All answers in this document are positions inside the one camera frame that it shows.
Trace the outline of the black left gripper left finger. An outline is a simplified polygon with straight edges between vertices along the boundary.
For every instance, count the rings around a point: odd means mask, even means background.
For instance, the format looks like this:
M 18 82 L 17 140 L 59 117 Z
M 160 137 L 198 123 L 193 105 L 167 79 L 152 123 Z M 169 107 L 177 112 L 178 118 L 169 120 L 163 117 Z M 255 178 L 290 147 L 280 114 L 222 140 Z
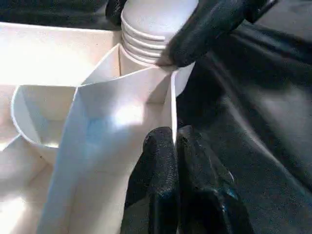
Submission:
M 169 127 L 149 132 L 128 180 L 120 232 L 175 234 L 178 226 L 177 158 Z

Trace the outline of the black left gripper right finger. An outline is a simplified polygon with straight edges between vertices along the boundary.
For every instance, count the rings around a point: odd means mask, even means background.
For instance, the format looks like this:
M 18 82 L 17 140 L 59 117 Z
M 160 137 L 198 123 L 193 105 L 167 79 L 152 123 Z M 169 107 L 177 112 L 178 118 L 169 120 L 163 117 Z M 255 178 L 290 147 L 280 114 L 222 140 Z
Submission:
M 231 172 L 203 133 L 184 126 L 177 133 L 182 234 L 252 234 L 249 214 Z

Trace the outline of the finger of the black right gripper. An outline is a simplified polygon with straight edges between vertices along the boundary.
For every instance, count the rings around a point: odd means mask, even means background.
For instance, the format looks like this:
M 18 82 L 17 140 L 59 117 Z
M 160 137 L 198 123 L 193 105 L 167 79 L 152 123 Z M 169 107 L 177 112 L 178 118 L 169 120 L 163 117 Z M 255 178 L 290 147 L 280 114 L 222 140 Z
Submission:
M 113 25 L 121 25 L 121 12 L 127 0 L 108 0 L 105 9 L 106 19 Z
M 197 8 L 170 40 L 167 55 L 177 67 L 185 67 L 207 53 L 213 42 L 239 26 L 255 21 L 265 0 L 200 0 Z

